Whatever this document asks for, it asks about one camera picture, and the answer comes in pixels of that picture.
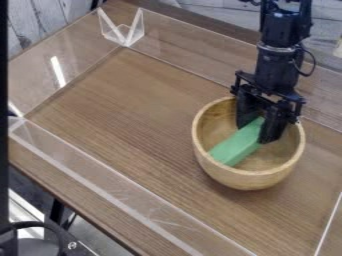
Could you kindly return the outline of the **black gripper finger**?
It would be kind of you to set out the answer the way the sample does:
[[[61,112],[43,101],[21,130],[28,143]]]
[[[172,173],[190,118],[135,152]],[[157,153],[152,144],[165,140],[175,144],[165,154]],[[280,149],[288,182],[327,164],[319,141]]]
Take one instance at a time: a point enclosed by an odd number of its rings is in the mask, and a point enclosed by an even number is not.
[[[267,109],[258,138],[260,144],[268,144],[280,138],[288,124],[288,116],[288,108],[271,106]]]
[[[264,103],[258,95],[240,91],[236,96],[236,126],[243,128],[255,119],[264,118]]]

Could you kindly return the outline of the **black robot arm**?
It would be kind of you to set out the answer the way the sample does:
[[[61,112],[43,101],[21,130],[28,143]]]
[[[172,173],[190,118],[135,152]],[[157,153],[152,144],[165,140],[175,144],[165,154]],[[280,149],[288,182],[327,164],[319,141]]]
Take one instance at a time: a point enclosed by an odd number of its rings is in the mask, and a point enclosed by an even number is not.
[[[243,128],[258,117],[263,118],[258,142],[276,141],[288,124],[298,122],[306,99],[296,93],[299,77],[310,77],[302,70],[304,54],[303,40],[310,37],[312,27],[312,0],[284,0],[296,7],[284,8],[279,0],[242,0],[260,7],[256,44],[258,58],[254,73],[235,72],[231,93],[236,97],[236,126]]]

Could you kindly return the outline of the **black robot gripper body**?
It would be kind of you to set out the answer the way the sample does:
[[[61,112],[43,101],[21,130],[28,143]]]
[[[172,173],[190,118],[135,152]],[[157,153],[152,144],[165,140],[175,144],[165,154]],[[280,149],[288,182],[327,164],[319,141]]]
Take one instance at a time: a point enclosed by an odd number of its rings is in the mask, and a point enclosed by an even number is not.
[[[275,48],[258,44],[255,71],[235,72],[235,82],[231,93],[236,97],[240,91],[247,91],[263,99],[264,113],[271,106],[290,109],[288,123],[295,123],[306,100],[296,93],[295,86],[302,72],[306,50],[300,44],[287,48]]]

